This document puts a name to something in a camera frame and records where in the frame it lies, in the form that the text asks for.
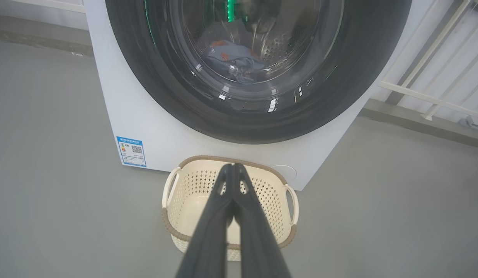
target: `basket handle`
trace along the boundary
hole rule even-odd
[[[167,202],[168,202],[168,192],[170,191],[170,184],[174,180],[175,176],[177,173],[180,171],[180,167],[177,167],[173,169],[170,174],[168,175],[167,181],[165,182],[165,187],[163,188],[163,196],[162,196],[162,208],[167,207]],[[175,183],[177,183],[177,178],[174,181],[174,184],[172,185],[172,188],[175,188]]]
[[[289,191],[292,196],[292,202],[294,204],[294,219],[290,221],[290,225],[297,225],[297,220],[299,219],[299,201],[297,201],[296,192],[289,185],[285,185],[285,188]]]

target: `washing machine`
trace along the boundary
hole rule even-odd
[[[411,0],[85,5],[122,164],[235,158],[302,190],[376,90]]]

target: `plastic basket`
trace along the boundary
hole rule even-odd
[[[278,172],[242,160],[195,156],[184,160],[179,167],[172,170],[163,189],[163,222],[172,235],[175,246],[182,252],[186,251],[216,176],[227,163],[242,163],[246,167],[279,247],[284,248],[290,244],[296,233],[299,204],[294,190]],[[292,196],[293,219],[290,217],[287,192]],[[240,261],[240,227],[235,220],[228,227],[227,241],[227,259]]]

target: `door glass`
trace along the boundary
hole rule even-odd
[[[223,97],[274,100],[317,69],[334,42],[341,0],[170,1],[193,74]]]

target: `blue label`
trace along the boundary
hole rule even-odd
[[[117,136],[117,144],[124,164],[146,167],[142,141]]]

